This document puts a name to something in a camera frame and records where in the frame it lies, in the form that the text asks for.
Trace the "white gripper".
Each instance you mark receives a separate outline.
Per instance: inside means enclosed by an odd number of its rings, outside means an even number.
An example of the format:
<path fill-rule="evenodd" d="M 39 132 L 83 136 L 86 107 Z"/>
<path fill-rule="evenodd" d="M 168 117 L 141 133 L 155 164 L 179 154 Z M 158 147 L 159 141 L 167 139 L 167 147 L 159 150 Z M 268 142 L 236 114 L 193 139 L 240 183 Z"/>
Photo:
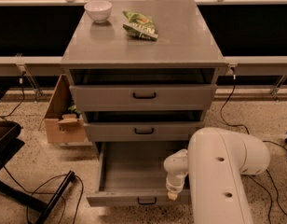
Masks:
<path fill-rule="evenodd" d="M 175 201 L 183 190 L 185 178 L 188 175 L 187 150 L 181 149 L 164 160 L 164 169 L 167 172 L 166 189 L 168 198 Z"/>

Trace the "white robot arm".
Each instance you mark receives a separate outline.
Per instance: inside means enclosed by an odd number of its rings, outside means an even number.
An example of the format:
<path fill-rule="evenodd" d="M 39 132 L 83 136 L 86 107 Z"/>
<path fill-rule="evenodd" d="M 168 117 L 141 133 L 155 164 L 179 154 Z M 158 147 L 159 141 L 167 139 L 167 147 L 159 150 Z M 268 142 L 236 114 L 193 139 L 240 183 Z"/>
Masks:
<path fill-rule="evenodd" d="M 194 224 L 253 224 L 243 175 L 260 175 L 270 164 L 266 144 L 255 136 L 220 128 L 202 128 L 188 148 L 164 161 L 172 200 L 189 180 Z"/>

